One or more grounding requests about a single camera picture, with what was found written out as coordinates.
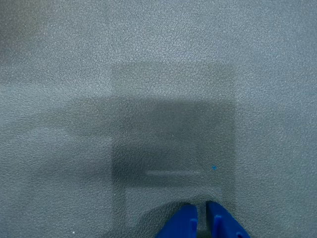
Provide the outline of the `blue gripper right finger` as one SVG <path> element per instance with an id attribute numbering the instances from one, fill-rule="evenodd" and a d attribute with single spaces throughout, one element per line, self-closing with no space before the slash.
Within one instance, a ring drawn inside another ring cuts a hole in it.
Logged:
<path id="1" fill-rule="evenodd" d="M 206 216 L 212 238 L 250 238 L 246 230 L 221 204 L 207 201 Z"/>

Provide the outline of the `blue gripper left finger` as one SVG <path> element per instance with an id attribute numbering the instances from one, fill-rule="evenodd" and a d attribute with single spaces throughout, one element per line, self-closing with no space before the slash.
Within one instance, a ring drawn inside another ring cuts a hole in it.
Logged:
<path id="1" fill-rule="evenodd" d="M 182 206 L 161 228 L 156 238 L 196 238 L 198 211 L 195 205 Z"/>

